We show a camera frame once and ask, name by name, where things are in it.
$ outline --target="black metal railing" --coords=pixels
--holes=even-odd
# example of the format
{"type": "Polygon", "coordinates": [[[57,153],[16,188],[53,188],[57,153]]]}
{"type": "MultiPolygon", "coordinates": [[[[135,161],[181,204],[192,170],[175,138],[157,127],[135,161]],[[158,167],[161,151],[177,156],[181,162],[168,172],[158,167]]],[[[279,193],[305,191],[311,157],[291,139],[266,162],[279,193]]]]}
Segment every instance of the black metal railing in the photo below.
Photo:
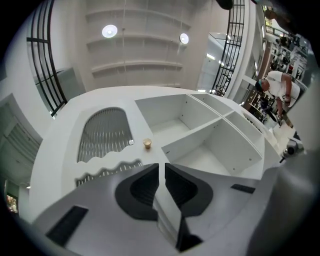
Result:
{"type": "Polygon", "coordinates": [[[280,29],[276,29],[276,28],[274,28],[272,26],[266,25],[265,28],[266,28],[266,32],[267,33],[273,34],[273,35],[275,35],[277,37],[283,37],[283,36],[288,36],[289,35],[288,32],[280,30],[280,29]]]}
{"type": "Polygon", "coordinates": [[[225,96],[234,73],[243,39],[245,23],[245,0],[234,0],[229,11],[228,27],[219,68],[212,85],[211,94],[225,96]]]}
{"type": "Polygon", "coordinates": [[[34,10],[30,37],[26,38],[30,42],[35,84],[40,86],[41,97],[52,117],[68,102],[58,79],[51,47],[50,28],[54,3],[55,0],[43,1],[34,10]]]}

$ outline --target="ceiling light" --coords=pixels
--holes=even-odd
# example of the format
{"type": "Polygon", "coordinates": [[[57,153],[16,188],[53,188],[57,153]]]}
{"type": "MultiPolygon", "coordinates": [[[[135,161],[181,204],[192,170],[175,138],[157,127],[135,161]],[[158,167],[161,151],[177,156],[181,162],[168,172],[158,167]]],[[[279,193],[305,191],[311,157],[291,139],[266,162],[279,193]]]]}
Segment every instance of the ceiling light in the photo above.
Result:
{"type": "Polygon", "coordinates": [[[266,36],[266,33],[265,33],[265,27],[264,27],[264,26],[262,26],[262,37],[263,37],[263,38],[265,38],[265,36],[266,36]]]}
{"type": "Polygon", "coordinates": [[[105,38],[113,38],[118,33],[118,29],[115,25],[107,25],[102,29],[102,35],[105,38]]]}
{"type": "Polygon", "coordinates": [[[185,33],[180,35],[180,42],[186,45],[189,42],[189,36],[185,33]]]}
{"type": "Polygon", "coordinates": [[[213,60],[215,60],[215,59],[216,59],[214,56],[212,56],[212,55],[211,55],[211,54],[209,54],[209,53],[207,53],[207,54],[206,54],[206,56],[207,56],[208,58],[210,58],[210,59],[213,59],[213,60]]]}

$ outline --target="white shirt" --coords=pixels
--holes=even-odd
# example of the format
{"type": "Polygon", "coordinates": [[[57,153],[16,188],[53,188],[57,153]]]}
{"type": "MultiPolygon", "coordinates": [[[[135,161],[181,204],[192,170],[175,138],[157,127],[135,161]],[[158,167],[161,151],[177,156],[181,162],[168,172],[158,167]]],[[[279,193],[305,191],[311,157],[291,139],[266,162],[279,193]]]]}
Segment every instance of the white shirt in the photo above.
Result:
{"type": "MultiPolygon", "coordinates": [[[[268,89],[269,93],[271,93],[275,97],[279,97],[280,100],[285,103],[287,86],[285,81],[281,81],[282,74],[283,73],[280,71],[271,71],[269,72],[269,74],[265,79],[269,82],[269,85],[270,85],[268,89]]],[[[299,93],[300,93],[299,85],[292,82],[291,94],[290,94],[291,101],[290,101],[289,108],[291,108],[295,104],[299,96],[299,93]]]]}

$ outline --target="black rubber edge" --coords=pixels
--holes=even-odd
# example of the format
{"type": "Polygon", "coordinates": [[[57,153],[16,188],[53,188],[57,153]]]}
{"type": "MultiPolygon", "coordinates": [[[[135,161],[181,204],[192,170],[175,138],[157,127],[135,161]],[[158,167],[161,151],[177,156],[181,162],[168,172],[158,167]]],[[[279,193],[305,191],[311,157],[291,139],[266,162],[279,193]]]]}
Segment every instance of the black rubber edge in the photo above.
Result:
{"type": "Polygon", "coordinates": [[[165,186],[184,217],[201,215],[214,196],[209,184],[170,163],[165,164],[165,186]]]}
{"type": "Polygon", "coordinates": [[[158,212],[152,206],[158,187],[159,164],[154,163],[121,181],[115,189],[115,200],[132,218],[157,221],[158,212]]]}
{"type": "Polygon", "coordinates": [[[233,184],[231,186],[232,189],[234,190],[239,190],[245,193],[249,193],[249,194],[253,194],[255,192],[255,188],[251,187],[251,186],[245,186],[245,185],[241,185],[241,184],[233,184]]]}
{"type": "Polygon", "coordinates": [[[56,244],[64,247],[88,213],[88,209],[73,206],[46,234],[56,244]]]}
{"type": "Polygon", "coordinates": [[[224,10],[231,10],[234,7],[233,0],[216,0],[219,6],[224,10]]]}
{"type": "Polygon", "coordinates": [[[201,244],[203,241],[196,235],[190,233],[185,217],[181,216],[179,233],[175,248],[179,252],[184,252],[194,246],[201,244]]]}

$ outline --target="small cup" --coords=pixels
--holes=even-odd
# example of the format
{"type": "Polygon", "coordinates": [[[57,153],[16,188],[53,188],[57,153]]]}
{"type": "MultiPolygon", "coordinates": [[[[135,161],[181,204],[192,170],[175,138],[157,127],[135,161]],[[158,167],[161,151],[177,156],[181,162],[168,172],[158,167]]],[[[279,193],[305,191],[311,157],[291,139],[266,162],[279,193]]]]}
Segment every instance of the small cup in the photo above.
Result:
{"type": "Polygon", "coordinates": [[[147,150],[151,148],[151,143],[152,143],[151,139],[145,138],[142,142],[143,142],[143,144],[144,144],[144,147],[145,147],[147,150]]]}

